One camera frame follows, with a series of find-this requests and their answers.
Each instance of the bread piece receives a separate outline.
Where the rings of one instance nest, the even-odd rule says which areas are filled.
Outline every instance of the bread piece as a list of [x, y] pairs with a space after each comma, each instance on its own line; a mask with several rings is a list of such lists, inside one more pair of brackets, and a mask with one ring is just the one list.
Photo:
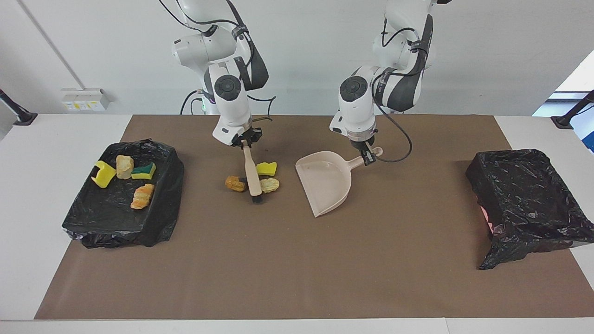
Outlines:
[[154, 184], [147, 183], [134, 191], [134, 199], [130, 207], [132, 209], [144, 209], [150, 203], [150, 198], [153, 195]]
[[225, 180], [225, 186], [240, 193], [246, 189], [245, 182], [242, 182], [239, 177], [235, 177], [233, 175], [227, 177]]
[[279, 186], [280, 182], [277, 179], [269, 178], [260, 180], [260, 188], [262, 188], [262, 192], [264, 194], [268, 194], [274, 190], [277, 190]]
[[119, 155], [115, 158], [116, 176], [119, 179], [129, 179], [134, 170], [134, 159], [129, 156]]

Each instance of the white wall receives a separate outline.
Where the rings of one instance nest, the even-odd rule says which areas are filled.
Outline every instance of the white wall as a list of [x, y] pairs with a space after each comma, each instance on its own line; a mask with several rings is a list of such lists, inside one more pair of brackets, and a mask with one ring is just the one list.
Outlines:
[[[19, 0], [0, 11], [0, 86], [26, 108], [63, 112], [76, 82]], [[194, 73], [170, 55], [191, 32], [157, 0], [21, 0], [88, 88], [115, 101], [110, 113], [176, 113]], [[257, 97], [278, 95], [276, 114], [332, 114], [337, 89], [373, 64], [384, 0], [234, 0], [270, 72]], [[411, 112], [531, 115], [594, 49], [591, 0], [454, 0], [434, 11], [437, 61]], [[257, 105], [255, 112], [264, 112]]]

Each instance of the black trash bag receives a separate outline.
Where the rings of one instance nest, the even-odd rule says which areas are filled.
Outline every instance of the black trash bag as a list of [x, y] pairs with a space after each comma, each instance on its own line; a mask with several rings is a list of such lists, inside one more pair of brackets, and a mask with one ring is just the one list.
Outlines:
[[594, 225], [541, 151], [477, 153], [466, 177], [492, 225], [479, 269], [594, 242]]
[[[62, 227], [87, 248], [133, 244], [151, 247], [169, 240], [178, 219], [184, 180], [184, 164], [177, 152], [171, 146], [146, 139], [111, 144], [99, 160], [115, 168], [118, 155], [131, 156], [136, 167], [154, 162], [157, 169], [153, 179], [114, 177], [107, 188], [101, 189], [91, 180], [99, 170], [93, 167]], [[130, 208], [134, 191], [147, 183], [155, 185], [149, 206], [142, 210]]]

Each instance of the dustpan handle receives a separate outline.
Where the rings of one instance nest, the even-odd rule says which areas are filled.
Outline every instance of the dustpan handle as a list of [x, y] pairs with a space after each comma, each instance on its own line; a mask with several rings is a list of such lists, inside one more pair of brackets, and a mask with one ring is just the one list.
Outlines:
[[[376, 156], [381, 156], [384, 153], [384, 150], [381, 147], [374, 147], [371, 151]], [[363, 163], [364, 163], [364, 161], [363, 161], [362, 156], [358, 156], [358, 157], [354, 158], [353, 160], [347, 161], [347, 164], [349, 165], [349, 169], [351, 169], [351, 170], [363, 165]]]

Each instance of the green sponge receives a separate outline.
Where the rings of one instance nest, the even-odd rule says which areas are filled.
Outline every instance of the green sponge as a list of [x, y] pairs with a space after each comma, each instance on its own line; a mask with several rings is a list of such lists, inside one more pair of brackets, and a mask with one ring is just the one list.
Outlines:
[[133, 179], [152, 179], [157, 166], [154, 162], [143, 167], [136, 167], [132, 170]]

